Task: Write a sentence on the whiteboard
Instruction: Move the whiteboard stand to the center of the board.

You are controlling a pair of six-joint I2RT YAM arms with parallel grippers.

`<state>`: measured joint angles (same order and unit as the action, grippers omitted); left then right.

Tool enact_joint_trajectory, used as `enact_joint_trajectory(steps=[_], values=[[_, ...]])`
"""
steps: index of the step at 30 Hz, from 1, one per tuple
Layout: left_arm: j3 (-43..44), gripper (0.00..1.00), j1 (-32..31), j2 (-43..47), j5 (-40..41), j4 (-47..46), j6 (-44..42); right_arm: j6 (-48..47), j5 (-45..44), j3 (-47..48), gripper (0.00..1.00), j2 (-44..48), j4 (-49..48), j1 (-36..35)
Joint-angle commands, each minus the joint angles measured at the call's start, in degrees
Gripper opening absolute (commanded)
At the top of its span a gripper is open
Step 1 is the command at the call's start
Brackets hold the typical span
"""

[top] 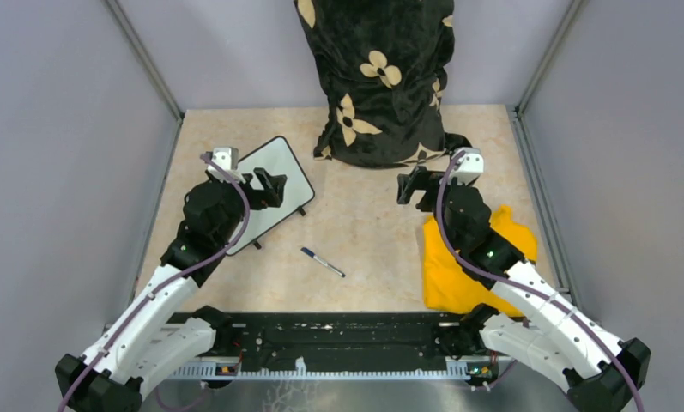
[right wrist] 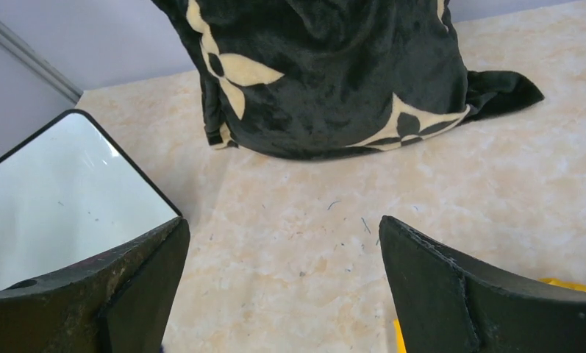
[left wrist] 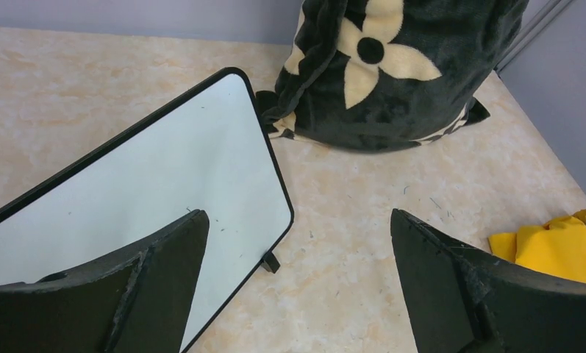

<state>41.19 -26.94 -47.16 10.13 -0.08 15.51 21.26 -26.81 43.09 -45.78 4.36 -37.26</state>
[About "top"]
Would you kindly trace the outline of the small black-framed whiteboard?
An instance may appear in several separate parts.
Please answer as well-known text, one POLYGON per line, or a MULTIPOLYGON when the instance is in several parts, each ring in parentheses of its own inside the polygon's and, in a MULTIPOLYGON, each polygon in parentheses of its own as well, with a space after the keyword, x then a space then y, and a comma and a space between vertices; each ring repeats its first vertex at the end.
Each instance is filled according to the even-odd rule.
POLYGON ((270 175, 287 177, 283 202, 279 208, 252 210, 249 224, 243 236, 227 252, 229 256, 257 243, 267 232, 292 215, 299 213, 316 195, 309 178, 284 136, 274 137, 241 158, 238 171, 253 173, 253 169, 257 167, 264 168, 270 175))

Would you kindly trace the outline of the white marker pen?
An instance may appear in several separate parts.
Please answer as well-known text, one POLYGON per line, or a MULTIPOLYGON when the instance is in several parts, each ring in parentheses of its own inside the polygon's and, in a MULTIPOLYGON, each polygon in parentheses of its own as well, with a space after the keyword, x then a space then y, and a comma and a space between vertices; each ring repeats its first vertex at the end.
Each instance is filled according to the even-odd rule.
POLYGON ((301 247, 300 250, 301 250, 303 253, 305 253, 307 256, 309 256, 310 258, 314 259, 316 262, 322 264, 322 265, 323 265, 325 268, 327 268, 328 270, 333 271, 335 274, 337 274, 337 275, 340 276, 341 278, 344 278, 344 277, 346 276, 346 274, 345 274, 344 272, 342 272, 341 270, 339 270, 336 266, 330 264, 328 261, 326 261, 326 260, 324 260, 323 258, 321 258, 318 254, 316 254, 315 252, 311 251, 310 249, 308 249, 308 248, 306 248, 306 247, 301 247))

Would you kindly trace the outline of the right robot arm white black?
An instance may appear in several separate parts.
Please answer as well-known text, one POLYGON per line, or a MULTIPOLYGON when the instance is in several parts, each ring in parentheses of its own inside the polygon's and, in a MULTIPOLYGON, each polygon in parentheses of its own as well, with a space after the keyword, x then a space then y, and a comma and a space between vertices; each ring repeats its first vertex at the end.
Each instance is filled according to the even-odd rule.
POLYGON ((462 272, 533 324, 526 327, 480 303, 462 322, 466 350, 510 356, 553 382, 579 411, 622 411, 629 403, 644 410, 639 391, 651 359, 645 343, 605 330, 547 283, 472 184, 425 167, 396 181, 400 204, 422 191, 416 208, 433 213, 444 251, 462 272))

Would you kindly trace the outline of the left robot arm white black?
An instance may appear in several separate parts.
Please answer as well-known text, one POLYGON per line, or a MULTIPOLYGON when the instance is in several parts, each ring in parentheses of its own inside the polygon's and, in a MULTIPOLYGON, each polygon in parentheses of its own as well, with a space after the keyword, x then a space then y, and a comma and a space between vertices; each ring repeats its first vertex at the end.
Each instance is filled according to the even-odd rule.
POLYGON ((211 167, 207 175, 185 195, 176 237, 144 289, 94 344, 57 363, 58 410, 138 411, 191 359, 241 355, 231 316, 212 306, 192 312, 173 333, 160 332, 239 242, 251 212, 284 204, 287 177, 262 167, 239 176, 211 167))

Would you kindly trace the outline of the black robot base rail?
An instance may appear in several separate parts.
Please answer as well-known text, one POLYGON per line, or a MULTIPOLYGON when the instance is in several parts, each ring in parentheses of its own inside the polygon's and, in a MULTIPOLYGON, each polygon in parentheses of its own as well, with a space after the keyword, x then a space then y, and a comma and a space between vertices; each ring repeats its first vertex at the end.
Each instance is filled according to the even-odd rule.
POLYGON ((223 313, 221 340, 173 380, 456 380, 484 391, 509 358, 442 312, 223 313))

